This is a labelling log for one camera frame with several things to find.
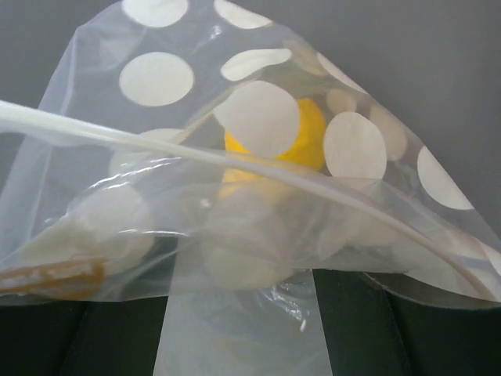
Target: gray background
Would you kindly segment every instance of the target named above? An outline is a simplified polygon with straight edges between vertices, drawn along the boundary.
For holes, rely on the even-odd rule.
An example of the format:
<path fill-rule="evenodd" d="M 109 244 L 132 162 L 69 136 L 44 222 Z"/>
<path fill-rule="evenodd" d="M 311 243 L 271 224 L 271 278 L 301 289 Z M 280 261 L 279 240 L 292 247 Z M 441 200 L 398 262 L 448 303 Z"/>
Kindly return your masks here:
<path fill-rule="evenodd" d="M 501 234 L 499 0 L 237 0 L 403 120 Z M 36 107 L 74 29 L 111 0 L 0 0 L 0 99 Z M 20 138 L 0 137 L 0 185 Z"/>

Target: transparent plastic sheet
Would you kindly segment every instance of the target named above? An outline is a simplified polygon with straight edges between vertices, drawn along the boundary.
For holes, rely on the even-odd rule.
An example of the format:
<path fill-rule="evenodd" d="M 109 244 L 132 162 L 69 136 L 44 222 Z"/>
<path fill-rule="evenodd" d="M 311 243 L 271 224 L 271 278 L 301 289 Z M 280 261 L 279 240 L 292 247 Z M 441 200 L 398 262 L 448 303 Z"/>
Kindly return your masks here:
<path fill-rule="evenodd" d="M 171 374 L 330 376 L 312 273 L 260 291 L 170 297 L 153 376 Z"/>
<path fill-rule="evenodd" d="M 501 299 L 497 237 L 421 141 L 332 63 L 228 2 L 168 2 L 184 13 L 160 26 L 132 3 L 77 30 L 40 106 L 109 128 L 1 108 L 4 130 L 29 135 L 0 196 L 1 292 L 121 301 L 266 288 L 327 268 Z M 142 60 L 158 53 L 170 65 Z M 151 86 L 147 74 L 166 66 L 191 84 L 181 98 Z M 290 163 L 308 165 L 292 148 L 265 159 L 283 149 L 287 121 L 301 115 L 304 142 L 303 115 L 313 117 L 283 92 L 328 123 L 321 146 L 302 144 L 322 151 L 317 172 Z M 260 103 L 249 131 L 242 97 L 277 103 Z M 257 155 L 225 151 L 228 134 Z"/>

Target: clear plastic bag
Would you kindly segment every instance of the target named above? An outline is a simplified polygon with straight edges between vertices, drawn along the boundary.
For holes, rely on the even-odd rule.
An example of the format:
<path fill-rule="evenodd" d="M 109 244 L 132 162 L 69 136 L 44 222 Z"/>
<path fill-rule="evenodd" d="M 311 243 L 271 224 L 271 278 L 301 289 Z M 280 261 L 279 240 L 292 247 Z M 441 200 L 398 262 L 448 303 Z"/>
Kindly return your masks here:
<path fill-rule="evenodd" d="M 171 296 L 153 376 L 170 374 L 332 375 L 312 273 L 260 291 Z"/>
<path fill-rule="evenodd" d="M 138 4 L 75 33 L 40 106 L 65 117 L 1 103 L 28 137 L 0 196 L 0 293 L 122 301 L 327 268 L 501 301 L 496 235 L 329 60 L 223 0 Z"/>

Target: plastic wrap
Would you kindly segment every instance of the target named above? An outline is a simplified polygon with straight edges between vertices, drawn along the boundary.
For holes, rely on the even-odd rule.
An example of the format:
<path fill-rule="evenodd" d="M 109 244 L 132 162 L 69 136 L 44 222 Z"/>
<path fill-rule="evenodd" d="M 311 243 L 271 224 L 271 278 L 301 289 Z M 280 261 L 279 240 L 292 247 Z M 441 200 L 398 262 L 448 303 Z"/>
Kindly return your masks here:
<path fill-rule="evenodd" d="M 332 375 L 312 273 L 260 291 L 170 297 L 153 376 L 170 374 Z"/>
<path fill-rule="evenodd" d="M 0 293 L 122 301 L 327 268 L 501 301 L 498 238 L 416 135 L 232 3 L 112 5 L 40 109 L 63 117 L 0 106 L 28 135 L 0 196 Z"/>

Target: dark surface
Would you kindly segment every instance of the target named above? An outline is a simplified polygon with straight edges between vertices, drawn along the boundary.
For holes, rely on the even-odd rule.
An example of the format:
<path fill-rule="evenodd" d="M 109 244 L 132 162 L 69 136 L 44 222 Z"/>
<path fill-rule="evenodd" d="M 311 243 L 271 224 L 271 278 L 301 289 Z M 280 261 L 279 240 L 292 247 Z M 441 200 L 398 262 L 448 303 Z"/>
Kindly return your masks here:
<path fill-rule="evenodd" d="M 333 375 L 412 375 L 388 301 L 360 273 L 316 270 L 315 285 Z"/>
<path fill-rule="evenodd" d="M 167 298 L 91 304 L 60 376 L 153 373 Z"/>
<path fill-rule="evenodd" d="M 393 111 L 501 233 L 501 2 L 235 2 L 291 27 Z M 75 27 L 111 3 L 0 0 L 0 99 L 36 107 Z M 0 183 L 19 141 L 0 138 Z M 440 309 L 423 285 L 381 277 L 397 292 L 386 296 L 355 277 L 315 274 L 339 374 L 399 375 L 409 364 L 426 376 L 499 374 L 500 309 L 452 295 L 440 299 L 484 310 Z M 1 308 L 0 374 L 58 374 L 64 360 L 63 374 L 151 374 L 164 304 Z"/>
<path fill-rule="evenodd" d="M 57 374 L 86 306 L 83 302 L 57 302 L 1 308 L 0 374 Z"/>

